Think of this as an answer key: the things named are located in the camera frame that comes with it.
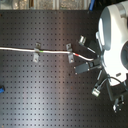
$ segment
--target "cable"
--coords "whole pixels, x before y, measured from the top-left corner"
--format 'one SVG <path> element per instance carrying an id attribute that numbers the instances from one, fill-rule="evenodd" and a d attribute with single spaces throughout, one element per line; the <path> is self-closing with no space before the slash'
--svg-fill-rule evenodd
<path id="1" fill-rule="evenodd" d="M 40 51 L 40 52 L 43 52 L 43 53 L 65 53 L 65 54 L 71 53 L 71 52 L 68 52 L 68 51 Z M 82 59 L 84 59 L 86 61 L 92 61 L 92 60 L 94 60 L 94 59 L 86 58 L 86 57 L 81 56 L 81 55 L 76 54 L 76 53 L 73 53 L 73 55 L 78 56 L 78 57 L 80 57 L 80 58 L 82 58 Z"/>
<path id="2" fill-rule="evenodd" d="M 30 50 L 30 49 L 19 49 L 19 48 L 5 48 L 5 47 L 0 47 L 0 50 L 11 50 L 11 51 L 21 51 L 21 52 L 36 52 L 36 50 Z M 68 52 L 68 51 L 42 51 L 40 50 L 39 52 L 41 53 L 52 53 L 52 54 L 69 54 L 71 52 Z M 84 56 L 81 56 L 79 54 L 76 54 L 76 53 L 73 53 L 73 55 L 75 56 L 78 56 L 86 61 L 92 61 L 93 59 L 89 59 L 89 58 L 86 58 Z"/>
<path id="3" fill-rule="evenodd" d="M 30 49 L 5 48 L 5 47 L 0 47 L 0 50 L 12 50 L 12 51 L 21 51 L 21 52 L 35 52 L 35 50 L 30 50 Z"/>
<path id="4" fill-rule="evenodd" d="M 102 87 L 102 85 L 105 83 L 105 81 L 106 81 L 106 80 L 108 80 L 108 79 L 110 79 L 110 78 L 111 78 L 111 79 L 114 79 L 114 80 L 116 80 L 116 81 L 118 81 L 119 83 L 121 83 L 121 81 L 120 81 L 120 80 L 118 80 L 118 79 L 116 79 L 115 77 L 107 77 L 107 78 L 105 78 L 105 79 L 102 81 L 102 83 L 100 84 L 100 86 L 99 86 L 99 87 L 101 88 L 101 87 Z"/>

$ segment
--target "metal bracket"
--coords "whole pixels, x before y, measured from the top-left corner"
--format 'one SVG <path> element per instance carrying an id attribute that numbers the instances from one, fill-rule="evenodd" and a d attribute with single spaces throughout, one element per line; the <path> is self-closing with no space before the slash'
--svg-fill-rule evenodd
<path id="1" fill-rule="evenodd" d="M 73 62 L 74 62 L 74 56 L 73 56 L 73 53 L 72 53 L 71 44 L 67 44 L 67 45 L 66 45 L 66 49 L 67 49 L 67 51 L 70 52 L 70 53 L 68 54 L 69 63 L 73 63 Z"/>
<path id="2" fill-rule="evenodd" d="M 34 48 L 35 53 L 33 53 L 33 62 L 38 63 L 39 61 L 39 49 L 41 48 L 40 43 L 36 43 L 36 48 Z"/>

